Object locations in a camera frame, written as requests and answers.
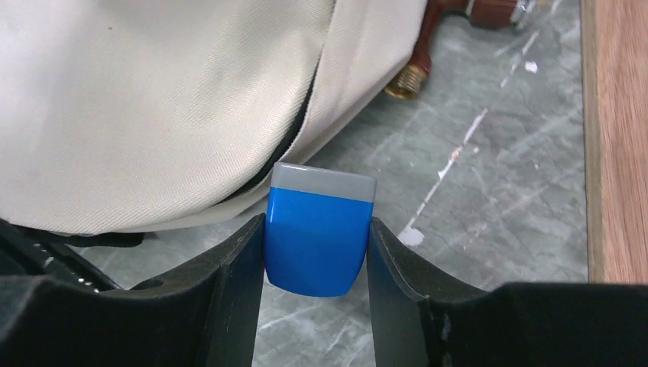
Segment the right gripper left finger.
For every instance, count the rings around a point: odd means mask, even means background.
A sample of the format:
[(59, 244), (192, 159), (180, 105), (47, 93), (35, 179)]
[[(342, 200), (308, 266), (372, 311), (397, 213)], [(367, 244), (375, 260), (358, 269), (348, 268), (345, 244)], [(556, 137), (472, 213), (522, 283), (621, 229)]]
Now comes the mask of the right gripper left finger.
[(264, 282), (263, 214), (216, 247), (132, 288), (159, 301), (153, 366), (250, 366)]

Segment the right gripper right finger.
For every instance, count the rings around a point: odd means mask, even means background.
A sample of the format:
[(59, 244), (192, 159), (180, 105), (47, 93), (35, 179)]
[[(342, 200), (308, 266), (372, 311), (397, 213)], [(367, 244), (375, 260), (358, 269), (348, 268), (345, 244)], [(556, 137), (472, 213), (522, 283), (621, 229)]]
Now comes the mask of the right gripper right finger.
[(441, 366), (443, 347), (433, 301), (453, 304), (484, 291), (445, 273), (404, 245), (377, 217), (371, 221), (367, 273), (378, 366)]

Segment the cream canvas backpack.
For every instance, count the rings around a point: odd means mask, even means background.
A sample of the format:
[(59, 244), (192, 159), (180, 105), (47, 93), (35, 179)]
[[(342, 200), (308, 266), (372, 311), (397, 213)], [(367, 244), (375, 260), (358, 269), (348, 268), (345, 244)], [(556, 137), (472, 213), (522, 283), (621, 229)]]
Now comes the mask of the cream canvas backpack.
[(231, 219), (409, 60), (424, 1), (3, 1), (1, 218), (61, 235)]

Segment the blue grey eraser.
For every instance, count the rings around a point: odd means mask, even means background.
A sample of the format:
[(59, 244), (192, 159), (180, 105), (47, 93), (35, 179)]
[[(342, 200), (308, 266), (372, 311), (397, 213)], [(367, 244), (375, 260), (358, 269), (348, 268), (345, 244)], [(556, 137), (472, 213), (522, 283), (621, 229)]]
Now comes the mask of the blue grey eraser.
[(310, 297), (348, 293), (365, 259), (377, 179), (277, 162), (264, 225), (274, 286)]

